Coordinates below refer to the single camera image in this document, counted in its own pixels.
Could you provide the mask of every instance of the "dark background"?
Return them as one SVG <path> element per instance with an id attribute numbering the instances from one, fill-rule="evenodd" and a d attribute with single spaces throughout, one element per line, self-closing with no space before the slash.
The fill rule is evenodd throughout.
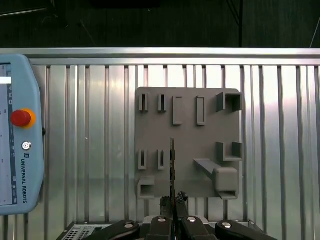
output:
<path id="1" fill-rule="evenodd" d="M 68 27 L 49 12 L 0 17 L 0 48 L 239 46 L 239 27 L 226 0 L 62 0 Z M 127 8 L 128 3 L 136 8 Z M 233 0 L 237 8 L 240 0 Z M 45 6 L 46 0 L 1 0 L 0 14 Z M 309 48 L 320 0 L 244 0 L 245 48 Z M 313 48 L 320 48 L 320 29 Z"/>

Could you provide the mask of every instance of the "universal robots logo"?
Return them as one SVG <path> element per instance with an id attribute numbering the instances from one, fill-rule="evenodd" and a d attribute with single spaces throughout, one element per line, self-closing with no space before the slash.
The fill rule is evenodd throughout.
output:
<path id="1" fill-rule="evenodd" d="M 23 203 L 28 203 L 27 197 L 27 177 L 26 177 L 26 160 L 30 157 L 29 153 L 24 154 L 24 159 L 21 159 L 21 176 L 22 176 L 22 198 Z"/>

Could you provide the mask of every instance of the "small round button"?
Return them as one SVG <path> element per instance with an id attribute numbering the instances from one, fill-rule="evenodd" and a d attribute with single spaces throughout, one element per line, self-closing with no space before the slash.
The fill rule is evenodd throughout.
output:
<path id="1" fill-rule="evenodd" d="M 25 141 L 22 143 L 22 149 L 28 151 L 31 148 L 31 142 Z"/>
<path id="2" fill-rule="evenodd" d="M 31 122 L 31 115 L 24 110 L 16 110 L 11 114 L 10 121 L 17 127 L 25 127 Z"/>

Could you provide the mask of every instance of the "touchscreen display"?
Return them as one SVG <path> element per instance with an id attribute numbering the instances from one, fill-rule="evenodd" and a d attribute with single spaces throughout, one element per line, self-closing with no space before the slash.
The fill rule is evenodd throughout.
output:
<path id="1" fill-rule="evenodd" d="M 0 206 L 17 204 L 11 65 L 0 64 Z"/>

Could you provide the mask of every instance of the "electronic device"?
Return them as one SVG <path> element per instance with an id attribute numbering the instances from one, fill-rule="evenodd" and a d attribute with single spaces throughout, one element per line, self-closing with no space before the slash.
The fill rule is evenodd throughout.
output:
<path id="1" fill-rule="evenodd" d="M 29 60 L 0 55 L 0 216 L 37 205 L 44 178 L 40 90 Z"/>

